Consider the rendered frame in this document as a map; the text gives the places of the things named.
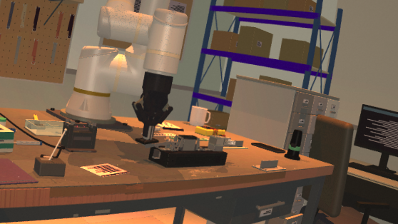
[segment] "white mug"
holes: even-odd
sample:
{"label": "white mug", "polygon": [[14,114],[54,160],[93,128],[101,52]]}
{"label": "white mug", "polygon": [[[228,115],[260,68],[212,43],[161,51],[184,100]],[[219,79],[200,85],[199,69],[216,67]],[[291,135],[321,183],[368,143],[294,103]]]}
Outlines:
{"label": "white mug", "polygon": [[189,124],[192,126],[204,126],[205,123],[209,123],[210,121],[210,112],[203,107],[192,106],[190,111],[190,119]]}

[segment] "transparent tray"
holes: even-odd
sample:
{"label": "transparent tray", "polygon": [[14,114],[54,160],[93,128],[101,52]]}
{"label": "transparent tray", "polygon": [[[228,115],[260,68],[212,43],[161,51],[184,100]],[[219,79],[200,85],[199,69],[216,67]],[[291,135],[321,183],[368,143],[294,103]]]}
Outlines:
{"label": "transparent tray", "polygon": [[25,120],[25,128],[36,136],[61,136],[63,121]]}

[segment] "computer monitor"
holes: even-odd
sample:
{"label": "computer monitor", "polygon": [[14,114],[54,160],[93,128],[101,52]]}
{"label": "computer monitor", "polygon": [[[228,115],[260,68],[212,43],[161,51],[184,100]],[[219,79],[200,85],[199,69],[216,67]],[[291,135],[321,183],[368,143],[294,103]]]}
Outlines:
{"label": "computer monitor", "polygon": [[372,167],[396,173],[387,163],[389,155],[398,156],[398,112],[363,104],[354,146],[382,153],[379,166]]}

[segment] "floor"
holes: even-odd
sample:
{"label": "floor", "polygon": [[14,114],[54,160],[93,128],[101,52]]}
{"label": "floor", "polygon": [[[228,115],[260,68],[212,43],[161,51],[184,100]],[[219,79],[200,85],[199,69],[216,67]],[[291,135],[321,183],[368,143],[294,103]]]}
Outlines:
{"label": "floor", "polygon": [[[81,218],[64,218],[58,220],[42,220],[19,222],[23,224],[172,224],[175,208],[148,210],[145,212],[123,213],[115,215],[97,215]],[[322,211],[318,214],[314,224],[359,224],[362,214],[354,208],[342,207],[342,212],[336,218],[325,215]],[[184,224],[206,224],[207,221],[190,211],[185,212]],[[378,224],[369,219],[367,224]]]}

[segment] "shelving unit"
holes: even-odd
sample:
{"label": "shelving unit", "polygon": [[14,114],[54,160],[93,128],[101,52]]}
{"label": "shelving unit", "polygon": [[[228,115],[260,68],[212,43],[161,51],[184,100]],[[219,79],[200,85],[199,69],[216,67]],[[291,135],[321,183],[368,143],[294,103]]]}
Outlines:
{"label": "shelving unit", "polygon": [[[230,80],[230,71],[232,68],[233,61],[240,63],[248,63],[256,66],[276,68],[295,73],[303,73],[304,78],[302,82],[302,88],[304,89],[308,89],[311,76],[318,76],[318,75],[322,76],[323,78],[326,78],[324,94],[329,95],[330,84],[332,82],[333,69],[335,67],[337,44],[340,36],[342,9],[337,10],[336,24],[333,24],[331,21],[328,21],[327,19],[321,16],[323,0],[317,0],[317,7],[315,9],[315,12],[245,8],[245,7],[234,7],[234,6],[216,6],[216,2],[217,0],[212,0],[210,3],[210,12],[208,14],[208,20],[205,29],[205,35],[203,38],[202,50],[200,52],[198,72],[195,79],[195,85],[193,88],[193,95],[192,95],[190,108],[192,108],[192,106],[198,105],[198,99],[216,103],[218,105],[219,111],[223,111],[224,106],[229,106],[229,107],[232,106],[232,101],[227,101],[224,98],[227,94],[228,81]],[[237,53],[208,49],[208,42],[210,38],[210,32],[213,25],[214,17],[216,18],[215,24],[216,24],[216,29],[218,30],[217,16],[216,16],[217,11],[226,12],[235,16],[235,19],[233,21],[234,24],[233,32],[236,34],[239,31],[239,25],[241,21],[312,29],[310,50],[308,52],[307,64],[293,63],[289,61],[281,61],[272,58],[262,58],[262,57],[250,56],[245,54],[237,54]],[[331,54],[330,54],[330,60],[327,72],[326,71],[319,72],[317,68],[312,67],[312,62],[314,60],[315,47],[318,37],[318,30],[333,32],[332,38],[330,39],[330,42],[332,42],[332,40],[333,42],[332,42],[332,48],[331,48]],[[205,94],[199,93],[200,84],[207,73],[206,71],[203,74],[205,57],[207,55],[213,55],[213,60],[216,56],[228,58],[224,79],[222,82],[222,91],[220,98],[214,96],[207,96]]]}

